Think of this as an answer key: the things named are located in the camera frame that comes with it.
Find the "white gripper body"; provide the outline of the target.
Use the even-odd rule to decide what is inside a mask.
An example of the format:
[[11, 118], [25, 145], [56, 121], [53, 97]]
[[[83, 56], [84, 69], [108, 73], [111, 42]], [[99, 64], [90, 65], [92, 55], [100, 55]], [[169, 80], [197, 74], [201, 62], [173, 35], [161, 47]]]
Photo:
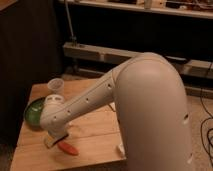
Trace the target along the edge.
[[52, 138], [55, 139], [55, 143], [65, 137], [68, 136], [68, 132], [66, 130], [59, 130], [59, 131], [49, 131], [48, 136], [51, 136]]

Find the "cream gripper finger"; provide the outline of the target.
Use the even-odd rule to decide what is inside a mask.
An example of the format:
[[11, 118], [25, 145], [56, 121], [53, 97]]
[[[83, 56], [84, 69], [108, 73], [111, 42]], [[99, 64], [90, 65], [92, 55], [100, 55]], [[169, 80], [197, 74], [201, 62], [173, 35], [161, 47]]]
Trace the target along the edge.
[[46, 136], [44, 138], [44, 144], [46, 145], [47, 148], [52, 148], [55, 144], [55, 139], [52, 138], [51, 136]]

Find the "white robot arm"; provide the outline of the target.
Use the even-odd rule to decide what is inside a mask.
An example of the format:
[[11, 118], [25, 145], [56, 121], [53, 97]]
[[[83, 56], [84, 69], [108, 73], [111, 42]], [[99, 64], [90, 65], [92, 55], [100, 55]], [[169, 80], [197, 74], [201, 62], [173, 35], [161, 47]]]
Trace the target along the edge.
[[113, 68], [68, 101], [47, 96], [40, 117], [45, 145], [66, 137], [69, 121], [111, 102], [128, 171], [195, 171], [185, 87], [177, 70], [151, 52]]

